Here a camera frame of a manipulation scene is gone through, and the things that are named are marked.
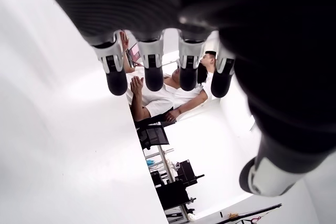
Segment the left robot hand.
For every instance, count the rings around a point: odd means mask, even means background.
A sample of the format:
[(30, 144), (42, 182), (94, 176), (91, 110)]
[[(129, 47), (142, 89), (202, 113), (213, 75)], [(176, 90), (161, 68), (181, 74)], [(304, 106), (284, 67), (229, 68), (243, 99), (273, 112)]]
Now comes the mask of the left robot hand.
[(286, 193), (335, 152), (335, 0), (55, 0), (94, 49), (109, 90), (127, 90), (118, 31), (133, 33), (146, 85), (162, 81), (163, 30), (179, 32), (181, 86), (192, 89), (204, 41), (219, 32), (212, 92), (231, 75), (247, 95), (262, 135), (242, 170), (241, 188)]

